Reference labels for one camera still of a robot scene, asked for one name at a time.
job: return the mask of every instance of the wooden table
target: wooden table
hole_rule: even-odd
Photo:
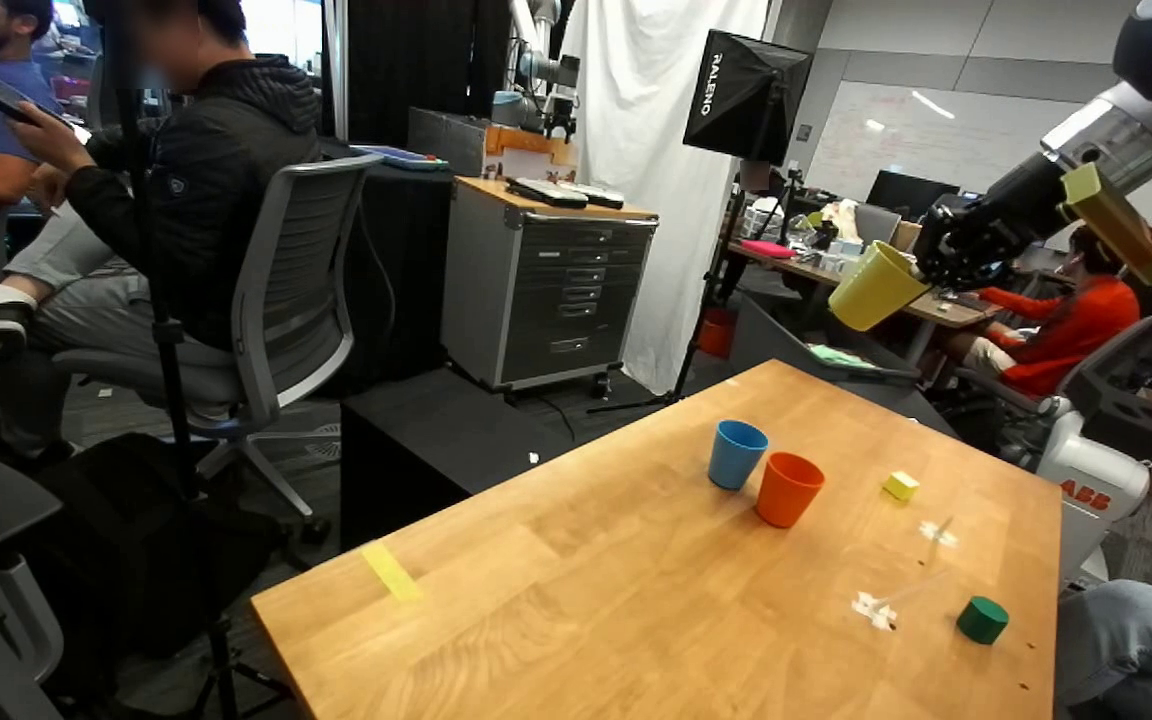
[[[803,260],[768,260],[768,255],[756,255],[756,250],[748,250],[745,245],[732,245],[732,250],[740,250],[740,255],[748,255],[748,260],[756,260],[761,269],[771,269],[771,272],[807,274],[807,280],[815,280],[815,284],[823,284],[823,286],[832,286],[832,284],[844,280],[844,274],[823,272],[823,269],[803,263]],[[907,346],[903,346],[903,358],[907,358],[907,365],[915,365],[915,358],[929,352],[938,328],[973,328],[973,322],[985,322],[985,318],[994,314],[994,313],[985,313],[985,307],[973,307],[973,304],[962,304],[962,301],[943,301],[943,294],[938,294],[938,290],[924,290],[924,294],[913,301],[903,313],[921,318],[915,334],[913,334]]]
[[[586,202],[586,209],[562,209],[562,202],[543,202],[543,198],[532,198],[532,196],[521,196],[514,193],[504,178],[485,178],[485,174],[455,174],[455,185],[466,187],[477,187],[500,202],[514,202],[521,211],[543,211],[548,221],[660,221],[656,211],[647,209],[635,209],[635,202],[625,202],[625,209],[608,209],[608,202]]]
[[[726,414],[823,467],[793,530],[705,481]],[[253,604],[326,720],[1013,720],[1052,711],[1055,564],[1055,482],[771,358]],[[976,590],[994,649],[953,622]]]

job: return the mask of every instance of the red cup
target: red cup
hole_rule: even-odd
[[[763,467],[763,489],[753,511],[771,528],[793,528],[815,500],[823,473],[793,452],[771,452]]]

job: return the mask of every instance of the cardboard box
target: cardboard box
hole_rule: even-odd
[[[576,178],[576,156],[567,142],[553,136],[535,136],[524,128],[493,124],[485,130],[485,170],[500,174],[535,174],[535,178]]]

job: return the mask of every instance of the white panel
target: white panel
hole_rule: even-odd
[[[863,198],[873,174],[895,169],[985,193],[1079,107],[938,86],[921,86],[921,97],[895,84],[839,84],[807,185]]]
[[[973,57],[1110,63],[1136,0],[994,0]]]
[[[820,49],[968,57],[990,0],[832,0]]]
[[[915,57],[915,53],[849,53],[849,77],[854,84],[913,84],[913,86],[953,86],[965,73],[962,57]]]
[[[958,91],[1085,102],[1121,77],[1104,63],[968,60]]]
[[[756,0],[581,0],[581,174],[660,211],[625,331],[625,372],[682,374],[728,198],[732,156],[682,142],[710,26],[756,36]]]

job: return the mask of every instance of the hair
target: hair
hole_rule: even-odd
[[[52,0],[5,0],[5,6],[9,15],[34,15],[34,31],[27,31],[34,39],[47,36],[52,15],[57,15]]]
[[[748,185],[748,174],[761,170],[761,169],[768,170],[768,185],[763,185],[761,196],[780,196],[788,178],[784,178],[784,170],[780,170],[775,164],[745,164],[745,169],[738,170],[738,178]]]
[[[1124,260],[1114,247],[1104,247],[1104,241],[1090,223],[1079,223],[1067,236],[1067,247],[1079,250],[1090,272],[1114,274],[1124,269]]]
[[[199,15],[229,49],[249,39],[249,15],[239,0],[199,0]]]

